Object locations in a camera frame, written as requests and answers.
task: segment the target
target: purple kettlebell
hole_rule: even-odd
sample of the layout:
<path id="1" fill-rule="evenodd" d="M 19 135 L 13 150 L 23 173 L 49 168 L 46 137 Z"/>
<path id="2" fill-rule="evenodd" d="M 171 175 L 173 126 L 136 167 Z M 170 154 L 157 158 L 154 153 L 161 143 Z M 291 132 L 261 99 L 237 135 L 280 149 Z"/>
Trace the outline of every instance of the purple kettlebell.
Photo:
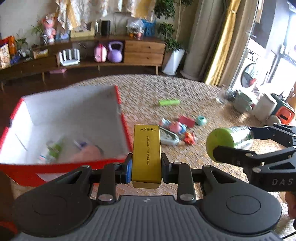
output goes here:
<path id="1" fill-rule="evenodd" d="M 113 44 L 119 44 L 121 47 L 119 50 L 117 49 L 112 49 L 112 45 Z M 122 61 L 122 54 L 121 54 L 121 51 L 122 51 L 122 48 L 123 48 L 123 43 L 122 42 L 119 42 L 119 41 L 114 41 L 114 42 L 110 42 L 108 44 L 108 48 L 109 48 L 109 52 L 108 52 L 108 59 L 110 62 L 112 63 L 119 63 Z"/>

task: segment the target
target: glass cup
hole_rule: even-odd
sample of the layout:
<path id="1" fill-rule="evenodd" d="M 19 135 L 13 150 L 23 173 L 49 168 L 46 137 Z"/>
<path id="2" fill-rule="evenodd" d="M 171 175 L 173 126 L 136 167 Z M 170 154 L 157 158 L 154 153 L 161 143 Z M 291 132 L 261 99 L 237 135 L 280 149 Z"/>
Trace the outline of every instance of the glass cup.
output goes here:
<path id="1" fill-rule="evenodd" d="M 222 85 L 220 93 L 218 94 L 218 97 L 216 98 L 217 102 L 220 104 L 225 104 L 230 93 L 231 93 L 231 89 L 229 88 L 229 86 Z"/>

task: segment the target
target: wooden shelf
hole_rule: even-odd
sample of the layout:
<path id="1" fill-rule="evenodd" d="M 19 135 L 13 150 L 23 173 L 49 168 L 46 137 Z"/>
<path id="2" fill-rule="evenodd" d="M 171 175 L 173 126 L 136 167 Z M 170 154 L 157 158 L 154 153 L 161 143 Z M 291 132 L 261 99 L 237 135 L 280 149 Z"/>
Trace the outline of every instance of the wooden shelf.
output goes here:
<path id="1" fill-rule="evenodd" d="M 124 62 L 120 62 L 120 63 L 112 63 L 110 61 L 106 61 L 106 62 L 96 62 L 94 61 L 93 58 L 86 58 L 86 59 L 81 59 L 79 64 L 75 64 L 75 65 L 69 65 L 69 66 L 62 66 L 60 65 L 59 67 L 55 68 L 55 69 L 72 69 L 72 68 L 84 68 L 84 67 L 96 67 L 96 66 L 130 66 L 131 64 L 126 64 Z M 151 64 L 133 64 L 134 66 L 151 66 Z"/>
<path id="2" fill-rule="evenodd" d="M 126 40 L 131 40 L 131 41 L 146 41 L 146 42 L 157 42 L 157 43 L 163 43 L 162 40 L 159 38 L 154 38 L 154 37 L 142 37 L 140 39 L 130 37 L 127 35 L 110 35 L 110 36 L 90 36 L 90 37 L 81 37 L 81 38 L 71 38 L 71 39 L 66 39 L 66 40 L 59 40 L 55 41 L 54 43 L 50 45 L 44 45 L 44 46 L 38 46 L 34 50 L 38 49 L 46 49 L 47 47 L 52 47 L 54 45 L 63 45 L 63 44 L 68 44 L 68 43 L 77 43 L 77 42 L 86 42 L 86 41 L 126 41 Z"/>
<path id="3" fill-rule="evenodd" d="M 111 63 L 109 61 L 98 63 L 93 57 L 87 57 L 85 59 L 81 59 L 80 63 L 76 65 L 62 66 L 59 64 L 58 53 L 62 50 L 73 48 L 73 43 L 87 41 L 100 41 L 107 43 L 113 40 L 122 41 L 124 44 L 126 44 L 123 50 L 123 60 L 120 63 Z M 127 35 L 110 35 L 107 37 L 94 36 L 71 38 L 68 40 L 56 41 L 51 45 L 39 46 L 34 50 L 40 51 L 44 49 L 48 49 L 48 57 L 30 61 L 20 61 L 9 68 L 1 70 L 0 89 L 3 90 L 4 82 L 7 80 L 30 74 L 42 73 L 42 80 L 44 82 L 44 72 L 64 68 L 73 69 L 83 67 L 98 67 L 99 70 L 100 66 L 154 66 L 155 72 L 158 74 L 158 67 L 161 66 L 163 61 L 165 43 L 162 40 L 153 37 L 143 37 L 141 39 L 137 39 Z"/>

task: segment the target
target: woven rug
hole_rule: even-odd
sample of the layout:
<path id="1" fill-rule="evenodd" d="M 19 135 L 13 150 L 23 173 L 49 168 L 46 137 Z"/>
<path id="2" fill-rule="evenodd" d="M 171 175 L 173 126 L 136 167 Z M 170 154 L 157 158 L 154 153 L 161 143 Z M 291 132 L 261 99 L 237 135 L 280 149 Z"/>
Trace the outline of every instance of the woven rug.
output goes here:
<path id="1" fill-rule="evenodd" d="M 201 168 L 204 164 L 215 166 L 241 180 L 247 181 L 242 168 L 228 164 L 213 162 L 207 155 L 205 149 L 206 138 L 209 133 L 219 127 L 237 125 L 263 126 L 254 117 L 248 114 L 241 115 L 233 109 L 230 104 L 220 105 L 216 102 L 219 88 L 205 85 L 187 79 L 157 75 L 112 75 L 94 78 L 72 85 L 117 85 L 121 95 L 121 110 L 127 120 L 128 129 L 133 137 L 135 124 L 158 124 L 161 118 L 174 120 L 180 115 L 203 115 L 208 123 L 205 126 L 195 126 L 191 131 L 196 133 L 198 138 L 196 145 L 189 146 L 180 144 L 177 147 L 162 146 L 164 152 L 171 162 L 180 161 L 188 163 L 192 168 Z M 176 106 L 160 107 L 157 105 L 160 99 L 174 99 L 181 101 Z M 280 150 L 283 147 L 273 141 L 255 140 L 252 149 L 258 154 Z M 20 193 L 27 188 L 15 188 Z M 197 198 L 202 198 L 199 184 L 195 184 Z M 94 187 L 92 197 L 96 196 L 97 186 Z M 138 189 L 132 184 L 117 185 L 117 195 L 174 195 L 177 194 L 176 184 L 161 184 L 158 189 Z M 292 221 L 288 217 L 287 205 L 284 204 L 279 193 L 272 193 L 279 199 L 282 205 L 282 217 L 277 226 L 276 232 L 280 236 L 291 233 Z"/>

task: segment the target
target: washing machine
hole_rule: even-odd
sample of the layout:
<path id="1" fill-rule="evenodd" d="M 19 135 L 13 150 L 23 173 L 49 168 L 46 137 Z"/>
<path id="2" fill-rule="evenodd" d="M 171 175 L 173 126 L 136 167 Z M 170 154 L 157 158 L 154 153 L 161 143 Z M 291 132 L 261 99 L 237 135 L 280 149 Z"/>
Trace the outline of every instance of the washing machine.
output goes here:
<path id="1" fill-rule="evenodd" d="M 247 49 L 245 59 L 236 75 L 231 89 L 240 90 L 246 95 L 251 94 L 261 75 L 260 56 Z"/>

